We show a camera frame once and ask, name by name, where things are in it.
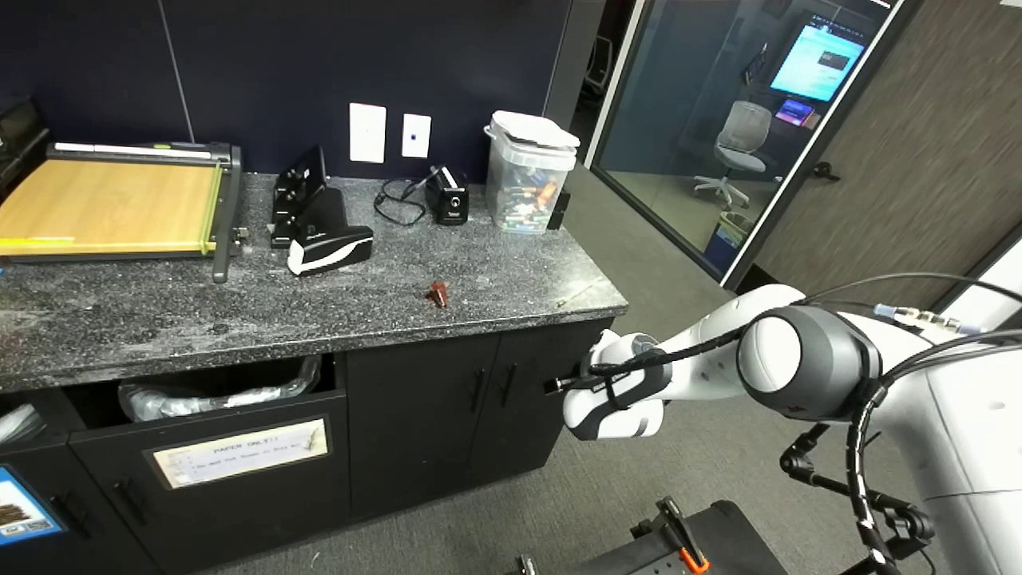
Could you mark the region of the clear trash bag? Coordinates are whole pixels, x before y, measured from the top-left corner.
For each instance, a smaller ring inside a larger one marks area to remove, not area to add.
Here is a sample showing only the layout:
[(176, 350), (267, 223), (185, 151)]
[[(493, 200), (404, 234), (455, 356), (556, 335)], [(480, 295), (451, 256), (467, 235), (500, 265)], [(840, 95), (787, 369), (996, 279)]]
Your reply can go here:
[(0, 416), (0, 445), (34, 439), (46, 430), (46, 422), (32, 404), (25, 403)]
[(124, 379), (118, 404), (132, 422), (207, 414), (291, 399), (315, 389), (323, 371), (320, 355), (241, 363)]

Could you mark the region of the blue recycling bin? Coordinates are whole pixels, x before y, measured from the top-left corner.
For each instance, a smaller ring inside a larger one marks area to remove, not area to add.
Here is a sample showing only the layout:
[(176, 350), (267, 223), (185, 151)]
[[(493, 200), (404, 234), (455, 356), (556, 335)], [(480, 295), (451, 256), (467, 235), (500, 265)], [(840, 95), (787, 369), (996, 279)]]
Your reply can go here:
[(703, 250), (706, 261), (723, 275), (753, 229), (755, 220), (741, 212), (722, 211)]

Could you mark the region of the black clamp with orange tip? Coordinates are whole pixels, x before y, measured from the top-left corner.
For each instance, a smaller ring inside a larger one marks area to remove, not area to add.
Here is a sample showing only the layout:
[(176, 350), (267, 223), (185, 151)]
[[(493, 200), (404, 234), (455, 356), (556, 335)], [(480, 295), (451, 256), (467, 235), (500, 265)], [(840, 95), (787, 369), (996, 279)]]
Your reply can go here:
[(679, 559), (692, 575), (705, 575), (711, 570), (711, 562), (697, 545), (695, 533), (687, 524), (685, 516), (671, 496), (655, 502), (657, 516), (653, 519), (639, 521), (629, 529), (632, 538), (638, 540), (651, 533), (669, 533), (668, 539), (675, 547)]

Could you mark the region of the white blank wall plate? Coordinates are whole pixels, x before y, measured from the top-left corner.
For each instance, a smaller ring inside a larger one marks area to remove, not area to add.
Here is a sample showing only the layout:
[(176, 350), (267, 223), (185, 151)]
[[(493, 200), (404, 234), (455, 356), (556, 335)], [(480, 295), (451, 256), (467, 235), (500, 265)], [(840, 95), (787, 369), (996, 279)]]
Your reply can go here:
[(387, 109), (379, 105), (349, 104), (349, 160), (383, 164), (386, 161)]

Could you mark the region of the black bin drawer blue label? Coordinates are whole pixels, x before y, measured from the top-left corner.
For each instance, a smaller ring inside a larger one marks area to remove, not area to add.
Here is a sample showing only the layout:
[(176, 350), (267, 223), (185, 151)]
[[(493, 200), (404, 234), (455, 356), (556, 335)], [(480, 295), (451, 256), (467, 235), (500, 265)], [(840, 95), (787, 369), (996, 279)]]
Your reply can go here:
[[(0, 416), (29, 403), (0, 397)], [(49, 502), (73, 491), (87, 506), (91, 540), (69, 531)], [(0, 445), (0, 575), (162, 575), (46, 423), (34, 439)]]

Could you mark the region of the black electric pencil sharpener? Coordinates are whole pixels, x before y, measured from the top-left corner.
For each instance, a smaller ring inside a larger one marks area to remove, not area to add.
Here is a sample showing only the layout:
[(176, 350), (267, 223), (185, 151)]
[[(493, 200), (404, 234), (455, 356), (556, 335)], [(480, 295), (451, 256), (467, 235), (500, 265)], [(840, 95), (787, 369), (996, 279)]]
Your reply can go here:
[(446, 166), (430, 167), (424, 200), (435, 224), (459, 226), (469, 219), (469, 189)]

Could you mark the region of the white wall socket plate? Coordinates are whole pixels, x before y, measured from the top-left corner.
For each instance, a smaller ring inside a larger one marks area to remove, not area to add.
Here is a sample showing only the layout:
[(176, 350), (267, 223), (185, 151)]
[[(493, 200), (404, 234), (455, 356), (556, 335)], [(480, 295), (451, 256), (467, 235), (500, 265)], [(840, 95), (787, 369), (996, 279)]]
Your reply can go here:
[(404, 119), (402, 119), (402, 157), (405, 159), (427, 159), (430, 156), (431, 128), (431, 116), (405, 113)]

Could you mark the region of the small tablet screen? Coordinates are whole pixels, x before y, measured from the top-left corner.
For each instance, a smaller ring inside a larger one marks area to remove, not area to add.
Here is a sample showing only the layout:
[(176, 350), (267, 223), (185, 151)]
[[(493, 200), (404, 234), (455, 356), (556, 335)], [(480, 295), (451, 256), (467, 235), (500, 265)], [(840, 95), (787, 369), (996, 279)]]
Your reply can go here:
[(814, 114), (815, 108), (810, 103), (787, 98), (781, 103), (774, 117), (792, 126), (808, 128)]

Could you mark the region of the black articulated stand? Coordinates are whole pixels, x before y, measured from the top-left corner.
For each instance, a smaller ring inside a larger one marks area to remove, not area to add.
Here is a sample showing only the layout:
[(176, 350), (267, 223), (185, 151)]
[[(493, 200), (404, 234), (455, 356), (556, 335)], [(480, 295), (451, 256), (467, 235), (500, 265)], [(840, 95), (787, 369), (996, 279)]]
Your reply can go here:
[[(815, 423), (782, 452), (778, 458), (778, 465), (782, 472), (796, 482), (826, 489), (832, 494), (848, 496), (851, 490), (846, 483), (815, 472), (814, 464), (808, 458), (817, 447), (818, 440), (829, 428), (828, 423)], [(929, 565), (928, 575), (937, 575), (936, 565), (926, 550), (935, 536), (930, 517), (920, 507), (875, 489), (866, 491), (866, 498), (871, 510), (882, 514), (887, 527), (892, 531), (891, 538), (886, 540), (886, 545), (894, 559), (905, 560), (913, 554), (919, 553)]]

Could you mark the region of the white office chair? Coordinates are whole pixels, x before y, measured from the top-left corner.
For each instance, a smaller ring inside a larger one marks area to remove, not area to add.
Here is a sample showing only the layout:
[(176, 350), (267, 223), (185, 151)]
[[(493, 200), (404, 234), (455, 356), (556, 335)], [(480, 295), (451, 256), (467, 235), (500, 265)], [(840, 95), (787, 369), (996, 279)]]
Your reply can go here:
[(694, 176), (693, 192), (712, 190), (730, 211), (734, 206), (747, 208), (749, 196), (731, 184), (734, 171), (763, 174), (766, 163), (756, 156), (766, 142), (773, 113), (759, 103), (735, 101), (713, 143), (716, 160), (725, 167), (719, 177)]

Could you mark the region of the wooden room door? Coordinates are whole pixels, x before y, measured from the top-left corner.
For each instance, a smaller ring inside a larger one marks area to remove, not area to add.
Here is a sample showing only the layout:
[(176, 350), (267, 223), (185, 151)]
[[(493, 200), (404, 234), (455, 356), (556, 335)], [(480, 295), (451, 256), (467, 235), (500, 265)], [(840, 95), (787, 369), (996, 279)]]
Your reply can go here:
[(755, 263), (806, 294), (964, 276), (1022, 223), (1022, 7), (922, 0)]

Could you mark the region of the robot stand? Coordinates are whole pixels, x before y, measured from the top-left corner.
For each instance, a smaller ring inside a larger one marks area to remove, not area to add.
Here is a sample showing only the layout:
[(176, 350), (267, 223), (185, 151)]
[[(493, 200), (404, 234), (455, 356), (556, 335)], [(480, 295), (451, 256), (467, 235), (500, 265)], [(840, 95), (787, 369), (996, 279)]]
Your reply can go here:
[[(742, 510), (719, 500), (685, 514), (697, 545), (711, 562), (705, 575), (789, 575)], [(532, 554), (516, 557), (505, 575), (692, 575), (671, 546), (669, 533), (651, 533), (561, 571), (541, 567)]]

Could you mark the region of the black machine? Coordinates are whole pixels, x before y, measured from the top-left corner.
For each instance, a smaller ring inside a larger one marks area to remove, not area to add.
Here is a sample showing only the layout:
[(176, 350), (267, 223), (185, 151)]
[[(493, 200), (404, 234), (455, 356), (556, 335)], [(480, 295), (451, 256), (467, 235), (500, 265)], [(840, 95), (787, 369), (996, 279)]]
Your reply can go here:
[(49, 128), (30, 96), (0, 96), (0, 203), (46, 157)]

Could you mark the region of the black cabinet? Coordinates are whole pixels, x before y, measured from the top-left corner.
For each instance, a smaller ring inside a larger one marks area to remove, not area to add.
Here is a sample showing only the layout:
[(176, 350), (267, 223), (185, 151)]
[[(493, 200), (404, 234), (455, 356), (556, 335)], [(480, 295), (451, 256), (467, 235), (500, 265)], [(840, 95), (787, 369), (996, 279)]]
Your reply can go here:
[(194, 575), (532, 472), (610, 321), (58, 391), (0, 447), (0, 575)]

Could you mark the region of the black bin drawer with label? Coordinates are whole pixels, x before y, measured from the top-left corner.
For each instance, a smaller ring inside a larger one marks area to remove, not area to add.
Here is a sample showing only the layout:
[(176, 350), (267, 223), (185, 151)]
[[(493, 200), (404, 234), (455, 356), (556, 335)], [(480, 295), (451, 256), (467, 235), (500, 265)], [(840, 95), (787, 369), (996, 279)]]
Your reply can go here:
[[(65, 391), (84, 423), (69, 448), (165, 574), (234, 563), (347, 523), (347, 390), (321, 356), (318, 385), (300, 396), (161, 421), (132, 422), (118, 404), (121, 381)], [(144, 491), (146, 526), (113, 493), (121, 477)]]

